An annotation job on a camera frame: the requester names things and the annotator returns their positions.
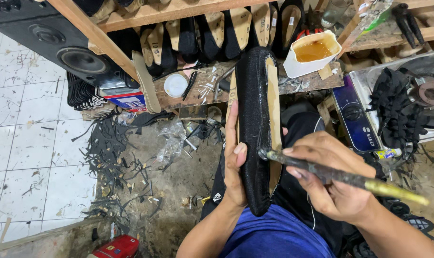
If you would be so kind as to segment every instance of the red container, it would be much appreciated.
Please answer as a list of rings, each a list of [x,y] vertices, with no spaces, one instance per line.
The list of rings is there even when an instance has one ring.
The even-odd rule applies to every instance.
[[[87,258],[133,258],[138,246],[139,240],[129,235],[121,235],[103,247],[94,250]]]

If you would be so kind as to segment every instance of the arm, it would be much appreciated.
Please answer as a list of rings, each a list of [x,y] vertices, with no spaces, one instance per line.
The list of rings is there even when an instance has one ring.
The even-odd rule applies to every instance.
[[[236,140],[238,102],[231,106],[225,125],[225,195],[220,204],[185,237],[177,257],[217,257],[247,205],[239,167],[246,160],[247,146]]]
[[[326,132],[309,134],[284,154],[350,173],[375,177],[375,169]],[[378,257],[434,257],[434,245],[420,231],[388,211],[368,191],[317,176],[296,167],[286,170],[308,192],[314,208],[334,220],[355,225]]]

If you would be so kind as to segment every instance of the fingernail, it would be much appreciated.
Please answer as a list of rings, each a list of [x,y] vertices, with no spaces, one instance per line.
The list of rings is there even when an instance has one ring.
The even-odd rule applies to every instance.
[[[285,149],[282,150],[282,153],[287,154],[287,153],[291,153],[293,151],[294,151],[293,148],[285,148]]]
[[[244,148],[244,143],[243,142],[240,142],[237,146],[236,146],[236,148],[233,150],[233,152],[234,152],[234,154],[238,154],[238,153],[240,153],[241,152],[241,150]]]
[[[293,175],[295,178],[300,179],[301,174],[293,167],[286,167],[286,170],[289,174]]]

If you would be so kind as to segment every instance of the hand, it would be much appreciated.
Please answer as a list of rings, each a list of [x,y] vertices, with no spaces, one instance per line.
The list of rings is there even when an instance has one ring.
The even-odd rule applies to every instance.
[[[238,102],[233,101],[230,114],[225,125],[225,195],[237,207],[245,208],[247,199],[243,182],[239,174],[240,167],[246,161],[247,145],[243,142],[237,144],[236,122],[238,113]]]
[[[324,131],[301,138],[292,148],[284,149],[283,153],[370,178],[376,174],[375,169],[365,164],[361,156]],[[308,192],[311,204],[318,212],[333,220],[351,224],[365,219],[369,199],[373,198],[369,191],[335,180],[329,185],[323,185],[316,175],[297,167],[288,166],[286,170]]]

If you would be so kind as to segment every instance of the tiled floor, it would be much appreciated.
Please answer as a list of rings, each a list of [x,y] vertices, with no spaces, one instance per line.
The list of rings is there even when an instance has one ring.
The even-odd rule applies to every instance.
[[[72,142],[91,125],[66,103],[65,70],[0,33],[0,237],[4,242],[84,217],[96,179]]]

